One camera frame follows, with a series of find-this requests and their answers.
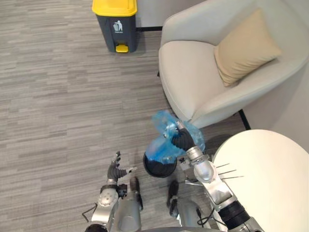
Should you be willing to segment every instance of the robot finger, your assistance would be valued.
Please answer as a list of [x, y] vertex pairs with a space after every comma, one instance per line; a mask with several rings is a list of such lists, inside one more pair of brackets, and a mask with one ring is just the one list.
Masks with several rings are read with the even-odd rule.
[[131, 167], [131, 168], [126, 170], [126, 173], [131, 173], [131, 172], [133, 172], [135, 170], [137, 170], [137, 167]]

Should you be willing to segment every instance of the small trash can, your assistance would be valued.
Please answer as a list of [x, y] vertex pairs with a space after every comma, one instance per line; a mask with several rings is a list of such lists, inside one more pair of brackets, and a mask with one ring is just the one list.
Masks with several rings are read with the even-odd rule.
[[136, 39], [136, 0], [93, 0], [105, 43], [111, 52], [134, 52]]

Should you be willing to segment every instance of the round table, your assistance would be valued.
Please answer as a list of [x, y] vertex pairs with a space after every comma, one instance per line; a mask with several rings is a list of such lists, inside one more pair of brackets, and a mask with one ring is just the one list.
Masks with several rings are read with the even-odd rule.
[[214, 165], [231, 171], [220, 177], [265, 232], [309, 231], [309, 154], [293, 140], [247, 130], [221, 145]]

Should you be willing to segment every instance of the white armchair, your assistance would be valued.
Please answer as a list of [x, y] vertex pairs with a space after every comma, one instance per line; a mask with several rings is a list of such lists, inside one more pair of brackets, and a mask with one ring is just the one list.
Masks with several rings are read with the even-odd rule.
[[[224, 87], [213, 49], [258, 7], [282, 56], [238, 85]], [[307, 27], [282, 0], [207, 0], [171, 16], [163, 25], [159, 70], [164, 92], [180, 119], [198, 128], [219, 122], [305, 65], [308, 38]]]

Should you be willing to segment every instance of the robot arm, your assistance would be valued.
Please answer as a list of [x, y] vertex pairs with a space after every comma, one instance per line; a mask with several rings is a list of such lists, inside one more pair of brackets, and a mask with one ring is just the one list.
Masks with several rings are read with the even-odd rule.
[[194, 167], [196, 178], [206, 189], [213, 208], [219, 213], [230, 232], [263, 232], [253, 217], [250, 217], [239, 203], [229, 186], [220, 179], [216, 167], [208, 161], [198, 146], [193, 142], [190, 133], [178, 122], [178, 135], [172, 143], [186, 151], [187, 157]]
[[118, 179], [136, 169], [118, 169], [120, 152], [117, 152], [108, 168], [107, 183], [100, 190], [97, 207], [85, 232], [109, 232], [113, 216], [118, 208], [118, 198], [126, 196], [127, 185], [118, 185]]

